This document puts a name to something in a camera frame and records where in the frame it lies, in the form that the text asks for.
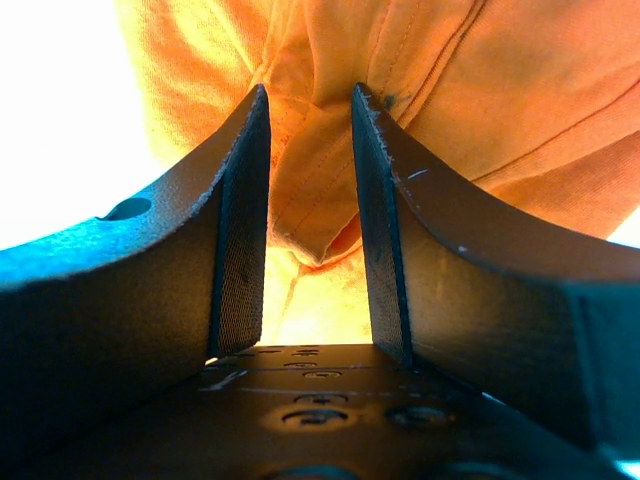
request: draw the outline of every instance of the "screw hole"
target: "screw hole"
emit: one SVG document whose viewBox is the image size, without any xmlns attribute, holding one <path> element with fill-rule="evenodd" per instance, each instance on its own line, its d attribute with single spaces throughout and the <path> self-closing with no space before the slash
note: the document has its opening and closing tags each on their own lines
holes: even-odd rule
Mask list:
<svg viewBox="0 0 640 480">
<path fill-rule="evenodd" d="M 310 367 L 317 367 L 318 364 L 313 362 L 297 362 L 297 363 L 285 363 L 284 366 L 293 367 L 293 368 L 310 368 Z"/>
<path fill-rule="evenodd" d="M 104 217 L 98 217 L 98 220 L 114 222 L 117 220 L 127 220 L 134 218 L 147 212 L 151 208 L 151 200 L 141 197 L 132 197 L 123 200 L 113 207 Z"/>
<path fill-rule="evenodd" d="M 340 372 L 332 372 L 332 371 L 319 371 L 319 372 L 307 372 L 304 374 L 307 378 L 336 378 L 341 376 Z"/>
</svg>

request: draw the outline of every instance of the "textured black edge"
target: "textured black edge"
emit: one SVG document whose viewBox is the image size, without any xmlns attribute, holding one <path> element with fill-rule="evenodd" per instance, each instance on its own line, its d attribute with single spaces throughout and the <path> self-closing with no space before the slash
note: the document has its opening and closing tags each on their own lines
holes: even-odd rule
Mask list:
<svg viewBox="0 0 640 480">
<path fill-rule="evenodd" d="M 371 329 L 373 342 L 383 348 L 397 361 L 410 365 L 412 363 L 411 354 L 411 330 L 409 325 L 409 314 L 407 309 L 406 291 L 404 283 L 404 271 L 402 263 L 402 251 L 398 233 L 398 219 L 396 214 L 396 198 L 393 177 L 389 158 L 386 155 L 384 142 L 377 135 L 373 128 L 372 116 L 375 112 L 368 109 L 366 103 L 362 101 L 357 91 L 354 91 L 352 100 L 352 128 L 353 147 L 355 158 L 355 169 L 357 178 L 358 203 L 360 207 L 360 222 L 363 231 L 363 248 L 365 253 L 365 263 L 369 305 L 371 314 Z M 376 262 L 376 255 L 373 253 L 371 244 L 381 232 L 375 232 L 372 225 L 373 217 L 379 212 L 372 211 L 372 206 L 368 201 L 369 192 L 372 189 L 380 188 L 379 185 L 372 185 L 370 169 L 375 169 L 381 179 L 382 194 L 384 197 L 384 207 L 386 218 L 388 219 L 389 238 L 391 245 L 391 255 L 393 263 L 393 273 L 395 291 L 392 300 L 395 312 L 377 311 L 377 305 L 386 303 L 388 299 L 377 298 L 385 295 L 385 289 L 378 285 L 379 279 L 373 274 L 373 266 Z"/>
<path fill-rule="evenodd" d="M 261 85 L 255 92 L 247 122 L 229 153 L 224 171 L 209 357 L 249 348 L 260 340 L 262 332 L 271 130 L 267 92 Z M 251 202 L 258 207 L 248 211 L 243 208 Z M 250 225 L 246 237 L 239 238 L 230 230 L 238 220 L 232 215 L 243 216 L 239 221 Z M 244 245 L 249 252 L 243 251 L 242 258 L 234 256 L 230 251 L 232 242 L 235 246 Z M 234 268 L 242 268 L 250 278 L 232 275 Z"/>
<path fill-rule="evenodd" d="M 451 280 L 453 267 L 442 276 L 415 265 L 424 252 L 405 255 L 405 265 L 413 262 L 405 281 L 413 285 L 414 354 L 581 448 L 609 458 L 638 458 L 640 252 L 550 224 L 492 197 L 407 135 L 366 86 L 356 91 L 373 111 L 371 123 L 391 159 L 402 197 L 396 206 L 407 206 L 400 229 L 414 225 L 413 237 L 401 232 L 403 247 L 410 242 L 411 250 L 416 243 L 432 252 L 444 249 L 457 269 L 458 283 L 449 284 L 454 290 L 437 300 L 433 290 L 416 288 L 429 275 Z M 467 288 L 460 283 L 467 277 L 488 283 Z M 475 320 L 467 306 L 477 309 Z M 545 372 L 555 378 L 555 390 L 545 388 Z M 535 395 L 527 398 L 527 391 Z"/>
</svg>

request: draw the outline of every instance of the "circular hole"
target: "circular hole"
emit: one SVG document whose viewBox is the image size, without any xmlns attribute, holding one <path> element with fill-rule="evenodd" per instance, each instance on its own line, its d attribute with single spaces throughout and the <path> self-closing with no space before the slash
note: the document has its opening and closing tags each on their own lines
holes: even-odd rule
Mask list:
<svg viewBox="0 0 640 480">
<path fill-rule="evenodd" d="M 151 208 L 151 200 L 141 197 L 132 197 L 123 200 L 113 207 L 104 217 L 98 217 L 98 220 L 113 222 L 116 220 L 127 220 L 134 218 L 147 212 Z"/>
<path fill-rule="evenodd" d="M 309 367 L 317 367 L 317 363 L 313 362 L 297 362 L 297 363 L 285 363 L 285 367 L 293 367 L 293 368 L 309 368 Z"/>
<path fill-rule="evenodd" d="M 322 371 L 317 371 L 317 372 L 307 372 L 304 374 L 305 377 L 307 378 L 336 378 L 341 376 L 342 373 L 340 372 L 333 372 L 333 371 L 329 371 L 329 370 L 322 370 Z"/>
<path fill-rule="evenodd" d="M 347 421 L 349 415 L 338 410 L 301 410 L 282 417 L 285 425 L 295 429 L 323 429 L 335 427 Z"/>
<path fill-rule="evenodd" d="M 294 400 L 295 403 L 310 403 L 313 405 L 344 405 L 349 401 L 346 395 L 336 393 L 310 393 L 301 395 Z"/>
<path fill-rule="evenodd" d="M 356 474 L 333 465 L 309 465 L 288 468 L 265 477 L 268 480 L 358 480 Z"/>
<path fill-rule="evenodd" d="M 387 412 L 387 418 L 406 428 L 426 429 L 450 425 L 455 416 L 437 407 L 403 407 Z"/>
<path fill-rule="evenodd" d="M 424 480 L 524 480 L 524 477 L 498 465 L 461 462 L 446 465 L 420 477 Z"/>
</svg>

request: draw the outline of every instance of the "bright light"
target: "bright light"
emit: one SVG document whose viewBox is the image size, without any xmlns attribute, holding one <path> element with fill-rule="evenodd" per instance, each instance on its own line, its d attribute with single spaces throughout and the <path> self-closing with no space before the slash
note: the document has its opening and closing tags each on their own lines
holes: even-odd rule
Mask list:
<svg viewBox="0 0 640 480">
<path fill-rule="evenodd" d="M 616 466 L 623 473 L 633 478 L 640 479 L 640 461 L 638 462 L 617 462 Z"/>
<path fill-rule="evenodd" d="M 2 8 L 0 249 L 104 215 L 164 171 L 112 2 Z"/>
</svg>

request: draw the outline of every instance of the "orange fabric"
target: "orange fabric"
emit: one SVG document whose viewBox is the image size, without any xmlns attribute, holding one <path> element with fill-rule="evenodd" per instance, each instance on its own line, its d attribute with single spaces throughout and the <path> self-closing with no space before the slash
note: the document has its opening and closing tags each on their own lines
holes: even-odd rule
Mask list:
<svg viewBox="0 0 640 480">
<path fill-rule="evenodd" d="M 549 221 L 606 237 L 640 203 L 635 0 L 115 1 L 167 165 L 267 87 L 275 343 L 304 325 L 309 343 L 368 335 L 356 82 L 460 173 Z"/>
</svg>

